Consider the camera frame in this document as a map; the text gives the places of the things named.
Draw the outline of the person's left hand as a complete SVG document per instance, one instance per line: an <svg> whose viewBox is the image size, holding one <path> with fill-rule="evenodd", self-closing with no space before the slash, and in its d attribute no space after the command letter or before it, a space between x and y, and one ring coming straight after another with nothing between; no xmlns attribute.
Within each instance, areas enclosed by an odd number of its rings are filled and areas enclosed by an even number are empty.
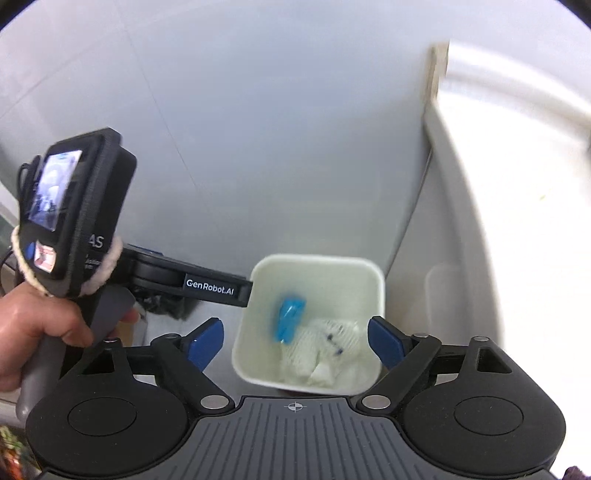
<svg viewBox="0 0 591 480"><path fill-rule="evenodd" d="M1 298L1 392L20 387L22 369L45 337L86 348L94 336L74 302L22 283Z"/></svg>

